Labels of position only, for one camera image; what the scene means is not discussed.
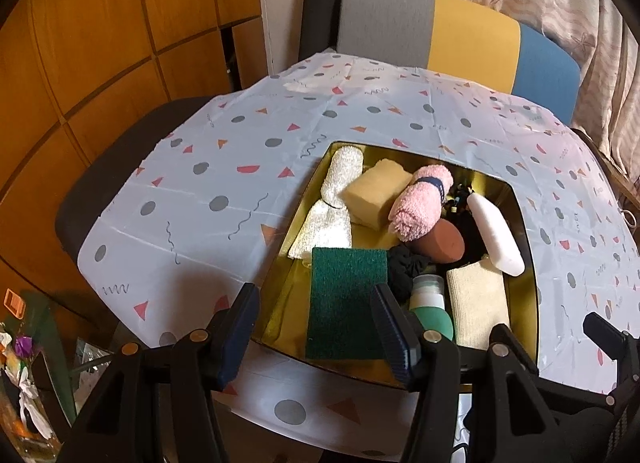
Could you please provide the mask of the yellow sponge block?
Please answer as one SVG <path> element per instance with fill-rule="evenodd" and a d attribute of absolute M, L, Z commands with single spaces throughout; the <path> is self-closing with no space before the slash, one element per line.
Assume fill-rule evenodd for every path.
<path fill-rule="evenodd" d="M 352 220 L 381 231 L 388 226 L 390 209 L 411 179 L 400 164 L 383 158 L 349 183 L 341 198 Z"/>

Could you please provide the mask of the grey yellow blue chair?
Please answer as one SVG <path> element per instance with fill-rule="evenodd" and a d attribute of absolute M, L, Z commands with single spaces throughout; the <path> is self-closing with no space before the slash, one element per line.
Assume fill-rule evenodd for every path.
<path fill-rule="evenodd" d="M 550 38 L 468 0 L 342 0 L 337 50 L 472 80 L 573 118 L 577 62 Z"/>

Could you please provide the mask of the black hair piece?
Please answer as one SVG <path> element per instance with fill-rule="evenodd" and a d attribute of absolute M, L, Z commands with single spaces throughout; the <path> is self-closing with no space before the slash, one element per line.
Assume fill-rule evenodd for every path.
<path fill-rule="evenodd" d="M 476 263 L 487 254 L 480 230 L 477 228 L 468 205 L 468 196 L 471 192 L 469 186 L 462 183 L 457 184 L 451 189 L 442 209 L 444 218 L 457 228 L 464 241 L 464 253 L 460 261 L 454 263 L 454 267 Z"/>

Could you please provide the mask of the gold metal tin box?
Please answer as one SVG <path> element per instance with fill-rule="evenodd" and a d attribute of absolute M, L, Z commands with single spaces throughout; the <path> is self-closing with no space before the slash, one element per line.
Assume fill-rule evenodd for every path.
<path fill-rule="evenodd" d="M 398 380 L 384 359 L 382 345 L 372 330 L 370 313 L 358 306 L 361 297 L 350 298 L 346 309 L 338 307 L 346 297 L 345 284 L 337 282 L 350 264 L 343 254 L 335 254 L 322 271 L 326 279 L 316 283 L 311 259 L 290 255 L 308 212 L 320 200 L 334 154 L 344 142 L 334 141 L 320 158 L 286 229 L 280 251 L 267 272 L 260 315 L 254 332 L 258 344 L 302 361 L 320 370 L 351 379 L 396 387 Z M 352 255 L 356 261 L 386 256 L 387 283 L 401 306 L 407 306 L 412 280 L 422 273 L 443 277 L 451 269 L 474 264 L 485 258 L 487 249 L 477 230 L 466 196 L 474 191 L 494 203 L 510 227 L 523 256 L 525 270 L 517 278 L 503 279 L 512 332 L 529 357 L 538 357 L 539 313 L 532 254 L 525 233 L 518 200 L 506 182 L 480 171 L 449 164 L 454 186 L 447 197 L 442 217 L 454 226 L 436 230 L 431 246 L 401 243 L 385 228 L 371 229 L 353 222 Z"/>

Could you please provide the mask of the black rolled mat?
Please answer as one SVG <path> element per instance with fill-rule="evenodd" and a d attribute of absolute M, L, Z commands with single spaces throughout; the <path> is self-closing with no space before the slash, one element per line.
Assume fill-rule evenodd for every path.
<path fill-rule="evenodd" d="M 317 52 L 337 45 L 341 0 L 303 0 L 298 59 L 306 60 Z"/>

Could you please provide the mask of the wooden panel wardrobe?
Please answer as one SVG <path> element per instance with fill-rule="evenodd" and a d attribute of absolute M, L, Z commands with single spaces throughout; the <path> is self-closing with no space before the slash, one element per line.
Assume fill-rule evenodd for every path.
<path fill-rule="evenodd" d="M 260 0 L 16 0 L 1 19 L 1 285 L 106 311 L 54 231 L 63 198 L 158 106 L 248 87 Z"/>

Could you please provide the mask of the beige patterned curtain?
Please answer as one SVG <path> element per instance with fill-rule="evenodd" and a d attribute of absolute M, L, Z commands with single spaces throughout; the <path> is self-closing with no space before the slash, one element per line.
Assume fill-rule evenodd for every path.
<path fill-rule="evenodd" d="M 578 64 L 572 124 L 639 180 L 639 43 L 612 0 L 472 0 L 523 22 Z"/>

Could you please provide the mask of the brown makeup sponge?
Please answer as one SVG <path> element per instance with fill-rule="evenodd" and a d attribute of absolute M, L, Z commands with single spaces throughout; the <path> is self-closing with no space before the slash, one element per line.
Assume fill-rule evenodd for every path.
<path fill-rule="evenodd" d="M 440 218 L 426 235 L 412 241 L 411 247 L 436 264 L 456 263 L 465 252 L 461 233 L 454 224 L 444 218 Z"/>

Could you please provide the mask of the black scrunchie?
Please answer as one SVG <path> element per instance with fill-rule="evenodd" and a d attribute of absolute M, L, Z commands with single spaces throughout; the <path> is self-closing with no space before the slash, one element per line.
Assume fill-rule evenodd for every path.
<path fill-rule="evenodd" d="M 437 275 L 437 267 L 431 259 L 422 256 L 404 243 L 393 246 L 386 252 L 387 284 L 396 301 L 406 305 L 410 299 L 413 279 L 419 275 Z"/>

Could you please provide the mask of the white foam sponge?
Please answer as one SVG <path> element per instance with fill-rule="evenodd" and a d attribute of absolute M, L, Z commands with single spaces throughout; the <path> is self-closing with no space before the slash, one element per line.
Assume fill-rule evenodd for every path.
<path fill-rule="evenodd" d="M 480 231 L 491 264 L 510 277 L 521 275 L 525 271 L 524 259 L 500 209 L 477 192 L 468 196 L 466 204 Z"/>

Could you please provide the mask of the patterned white tablecloth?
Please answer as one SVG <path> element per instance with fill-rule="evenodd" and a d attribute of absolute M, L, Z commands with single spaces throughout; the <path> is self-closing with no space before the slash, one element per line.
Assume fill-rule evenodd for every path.
<path fill-rule="evenodd" d="M 541 375 L 613 388 L 614 362 L 582 321 L 595 311 L 638 331 L 639 253 L 597 161 L 546 108 L 420 68 L 319 53 L 208 102 L 126 168 L 81 246 L 81 274 L 146 345 L 181 339 L 262 281 L 337 141 L 506 182 L 533 255 Z"/>

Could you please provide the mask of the white towel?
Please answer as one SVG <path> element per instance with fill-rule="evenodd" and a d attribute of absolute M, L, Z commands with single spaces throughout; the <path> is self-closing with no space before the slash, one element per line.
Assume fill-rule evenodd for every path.
<path fill-rule="evenodd" d="M 311 262 L 315 247 L 350 249 L 352 225 L 342 192 L 361 174 L 363 153 L 353 145 L 337 149 L 320 186 L 320 198 L 307 216 L 288 250 L 288 258 Z"/>

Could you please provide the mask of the pink towel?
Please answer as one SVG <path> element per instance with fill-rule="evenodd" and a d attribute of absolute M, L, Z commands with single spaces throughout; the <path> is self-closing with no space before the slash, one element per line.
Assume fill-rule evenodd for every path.
<path fill-rule="evenodd" d="M 401 242 L 427 235 L 440 219 L 442 204 L 453 184 L 454 178 L 444 165 L 419 168 L 390 209 L 390 233 Z"/>

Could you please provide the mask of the cream mesh cloth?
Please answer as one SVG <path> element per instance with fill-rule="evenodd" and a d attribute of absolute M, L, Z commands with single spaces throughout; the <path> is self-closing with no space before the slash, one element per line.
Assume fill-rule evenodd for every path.
<path fill-rule="evenodd" d="M 486 350 L 497 324 L 510 325 L 503 275 L 488 257 L 446 274 L 459 346 Z"/>

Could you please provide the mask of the green yellow scouring sponge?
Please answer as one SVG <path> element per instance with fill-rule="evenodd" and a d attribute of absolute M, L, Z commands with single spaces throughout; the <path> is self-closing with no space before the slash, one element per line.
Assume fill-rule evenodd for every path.
<path fill-rule="evenodd" d="M 375 285 L 386 281 L 384 249 L 313 249 L 305 356 L 329 361 L 382 359 L 370 295 Z"/>

